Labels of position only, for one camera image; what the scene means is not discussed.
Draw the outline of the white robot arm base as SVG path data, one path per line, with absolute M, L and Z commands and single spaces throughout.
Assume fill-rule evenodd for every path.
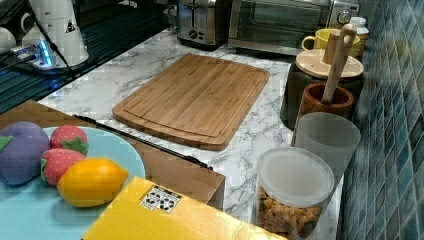
M 22 45 L 35 55 L 29 63 L 41 70 L 74 67 L 89 58 L 72 0 L 29 0 L 32 13 L 21 18 Z

